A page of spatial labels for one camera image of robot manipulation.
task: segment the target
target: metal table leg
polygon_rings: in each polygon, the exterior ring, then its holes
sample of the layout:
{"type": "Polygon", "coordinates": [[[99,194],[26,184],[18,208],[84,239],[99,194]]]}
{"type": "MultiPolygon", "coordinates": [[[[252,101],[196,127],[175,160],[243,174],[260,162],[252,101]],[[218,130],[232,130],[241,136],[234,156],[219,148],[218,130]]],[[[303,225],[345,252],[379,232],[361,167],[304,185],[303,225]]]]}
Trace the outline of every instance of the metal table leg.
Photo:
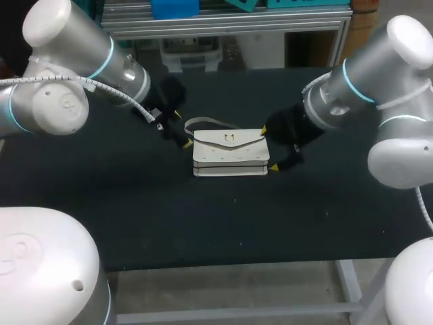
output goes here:
{"type": "Polygon", "coordinates": [[[385,260],[362,296],[352,260],[337,261],[337,270],[346,300],[359,301],[363,308],[362,311],[349,313],[350,325],[370,325],[383,310],[385,279],[392,261],[393,259],[385,260]]]}

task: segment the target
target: cable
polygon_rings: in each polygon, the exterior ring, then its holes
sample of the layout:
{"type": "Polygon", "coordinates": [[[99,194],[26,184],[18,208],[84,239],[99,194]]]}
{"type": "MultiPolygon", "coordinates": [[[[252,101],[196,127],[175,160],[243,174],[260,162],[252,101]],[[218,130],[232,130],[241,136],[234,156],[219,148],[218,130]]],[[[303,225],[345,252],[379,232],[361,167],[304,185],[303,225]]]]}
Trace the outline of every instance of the cable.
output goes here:
{"type": "Polygon", "coordinates": [[[430,219],[430,216],[428,215],[426,205],[424,204],[424,200],[422,199],[421,189],[419,187],[415,188],[415,193],[417,194],[417,199],[418,199],[418,203],[419,203],[419,207],[421,209],[422,215],[424,216],[424,219],[426,220],[430,229],[433,231],[433,222],[430,219]]]}
{"type": "Polygon", "coordinates": [[[319,81],[322,81],[323,79],[328,79],[331,77],[331,72],[329,71],[328,73],[325,73],[324,75],[314,79],[313,81],[311,81],[307,86],[304,87],[304,89],[302,89],[302,94],[305,94],[308,90],[310,90],[310,88],[312,86],[314,86],[316,83],[318,83],[319,81]]]}
{"type": "Polygon", "coordinates": [[[55,75],[55,76],[46,76],[46,77],[30,77],[30,78],[13,78],[13,79],[0,79],[0,86],[3,85],[17,85],[21,83],[41,83],[43,81],[79,81],[80,83],[89,83],[96,88],[102,89],[104,91],[107,91],[108,93],[111,93],[112,95],[115,95],[117,97],[122,98],[126,102],[131,103],[136,107],[142,115],[144,115],[146,121],[148,123],[152,123],[155,121],[155,118],[138,102],[136,102],[133,98],[129,97],[125,93],[107,86],[103,83],[100,83],[99,81],[95,81],[92,79],[88,79],[85,77],[75,76],[74,78],[61,76],[61,75],[55,75]]]}

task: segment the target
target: metal frame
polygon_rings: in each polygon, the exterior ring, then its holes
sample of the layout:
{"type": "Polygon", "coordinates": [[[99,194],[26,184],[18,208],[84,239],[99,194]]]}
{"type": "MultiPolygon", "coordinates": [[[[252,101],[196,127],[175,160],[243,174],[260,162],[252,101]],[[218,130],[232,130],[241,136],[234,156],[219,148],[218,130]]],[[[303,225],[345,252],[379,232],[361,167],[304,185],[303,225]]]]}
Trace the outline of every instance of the metal frame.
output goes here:
{"type": "Polygon", "coordinates": [[[365,294],[361,294],[352,260],[336,261],[338,275],[346,302],[325,305],[300,305],[293,307],[224,308],[160,313],[129,313],[118,315],[119,325],[140,325],[161,322],[184,322],[194,320],[226,320],[272,316],[310,316],[348,313],[350,325],[370,325],[384,306],[383,287],[392,259],[383,266],[371,281],[365,294]]]}
{"type": "Polygon", "coordinates": [[[336,30],[328,65],[334,66],[346,39],[352,10],[347,5],[267,9],[248,13],[224,5],[203,6],[190,18],[155,20],[148,0],[107,0],[102,27],[115,39],[237,35],[242,33],[336,30]]]}

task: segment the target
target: bag strap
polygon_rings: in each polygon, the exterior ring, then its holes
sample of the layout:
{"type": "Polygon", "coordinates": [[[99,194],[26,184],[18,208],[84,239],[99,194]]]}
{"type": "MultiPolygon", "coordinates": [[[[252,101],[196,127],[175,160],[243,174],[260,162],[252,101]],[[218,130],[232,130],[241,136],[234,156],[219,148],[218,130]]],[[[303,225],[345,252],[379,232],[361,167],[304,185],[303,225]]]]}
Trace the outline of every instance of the bag strap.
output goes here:
{"type": "Polygon", "coordinates": [[[188,121],[185,122],[185,126],[184,126],[183,129],[185,130],[186,134],[194,136],[194,131],[190,131],[188,129],[188,127],[190,127],[193,124],[203,123],[203,122],[205,122],[205,123],[213,123],[213,124],[219,125],[221,127],[227,127],[229,129],[241,129],[237,125],[230,124],[230,123],[224,123],[224,122],[215,120],[214,118],[210,118],[210,117],[194,117],[194,118],[191,118],[190,120],[188,120],[188,121]]]}

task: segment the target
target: blue box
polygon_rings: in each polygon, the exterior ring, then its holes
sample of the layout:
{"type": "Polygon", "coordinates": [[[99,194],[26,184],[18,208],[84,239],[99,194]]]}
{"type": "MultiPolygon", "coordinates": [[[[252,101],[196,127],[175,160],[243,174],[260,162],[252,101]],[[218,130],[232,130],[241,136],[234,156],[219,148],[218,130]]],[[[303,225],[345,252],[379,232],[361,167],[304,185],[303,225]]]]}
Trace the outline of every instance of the blue box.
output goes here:
{"type": "Polygon", "coordinates": [[[198,15],[199,0],[150,0],[155,19],[187,18],[198,15]]]}
{"type": "Polygon", "coordinates": [[[350,0],[267,0],[268,8],[306,7],[311,5],[348,5],[350,0]]]}

